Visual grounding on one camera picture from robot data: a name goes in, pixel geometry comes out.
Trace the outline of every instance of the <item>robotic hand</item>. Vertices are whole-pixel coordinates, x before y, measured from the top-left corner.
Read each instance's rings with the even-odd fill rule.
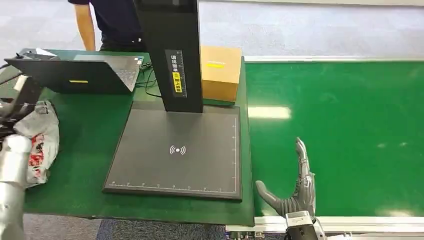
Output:
[[[0,151],[0,240],[24,240],[24,197],[31,141],[7,136]]]
[[[267,190],[262,181],[256,187],[262,199],[286,219],[287,235],[298,240],[325,240],[326,235],[320,221],[315,217],[315,175],[309,167],[305,144],[296,138],[299,173],[291,197],[280,199]]]

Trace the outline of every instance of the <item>yellow sticker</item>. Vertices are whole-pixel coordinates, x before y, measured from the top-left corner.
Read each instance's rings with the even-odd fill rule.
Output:
[[[69,80],[70,83],[72,84],[88,84],[89,81],[84,81],[84,80]]]
[[[224,67],[223,64],[215,64],[215,63],[208,63],[208,64],[206,64],[206,66],[211,67],[211,68],[216,68],[216,69],[222,69]]]
[[[180,73],[179,72],[173,72],[172,73],[172,79],[173,79],[173,86],[175,88],[175,92],[176,93],[182,93],[183,89],[181,88]]]

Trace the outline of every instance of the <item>table edge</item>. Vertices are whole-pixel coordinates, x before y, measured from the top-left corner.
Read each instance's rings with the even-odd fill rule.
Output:
[[[287,62],[422,62],[424,56],[414,57],[374,57],[374,56],[244,56],[247,64],[251,63],[287,63]]]
[[[326,233],[420,233],[424,236],[424,217],[396,216],[320,216]],[[227,232],[285,233],[286,220],[281,216],[254,218],[254,227],[226,225]]]

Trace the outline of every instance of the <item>brown cardboard box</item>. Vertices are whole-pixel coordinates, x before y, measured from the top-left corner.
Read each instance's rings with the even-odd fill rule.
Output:
[[[201,46],[200,61],[203,98],[235,102],[242,64],[242,50]]]

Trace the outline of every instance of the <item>person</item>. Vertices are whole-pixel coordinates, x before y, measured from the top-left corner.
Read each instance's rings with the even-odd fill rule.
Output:
[[[147,52],[133,0],[68,0],[74,5],[76,23],[87,51],[96,50],[90,3],[101,31],[100,51]]]

